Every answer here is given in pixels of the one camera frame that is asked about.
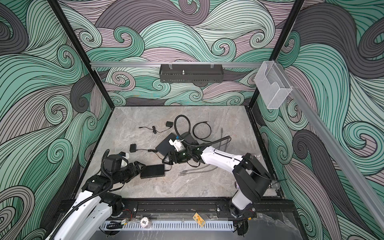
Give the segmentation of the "small black ribbed switch box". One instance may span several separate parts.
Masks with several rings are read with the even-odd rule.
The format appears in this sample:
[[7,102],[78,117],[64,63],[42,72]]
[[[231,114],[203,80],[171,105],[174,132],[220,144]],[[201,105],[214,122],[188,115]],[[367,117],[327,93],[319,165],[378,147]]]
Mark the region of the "small black ribbed switch box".
[[141,179],[158,178],[158,177],[164,177],[164,176],[165,176],[164,164],[148,165],[142,170],[140,174]]

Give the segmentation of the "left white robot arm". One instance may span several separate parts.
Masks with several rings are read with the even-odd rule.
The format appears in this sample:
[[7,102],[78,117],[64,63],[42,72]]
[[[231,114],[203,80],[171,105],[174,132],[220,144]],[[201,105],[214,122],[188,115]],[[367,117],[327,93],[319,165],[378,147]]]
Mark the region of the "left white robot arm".
[[47,239],[89,240],[108,218],[120,218],[126,205],[111,189],[116,183],[128,183],[145,168],[146,165],[135,161],[111,172],[102,163],[101,173],[87,180],[74,204]]

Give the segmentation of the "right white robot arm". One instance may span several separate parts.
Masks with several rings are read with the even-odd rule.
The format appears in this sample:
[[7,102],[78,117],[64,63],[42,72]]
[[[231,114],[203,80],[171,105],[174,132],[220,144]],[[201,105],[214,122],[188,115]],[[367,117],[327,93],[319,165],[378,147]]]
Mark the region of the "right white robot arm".
[[232,173],[239,190],[229,201],[229,211],[236,218],[242,216],[243,210],[248,205],[258,203],[273,181],[269,172],[250,153],[240,156],[217,150],[212,146],[192,146],[179,151],[170,151],[168,158],[169,165],[194,160]]

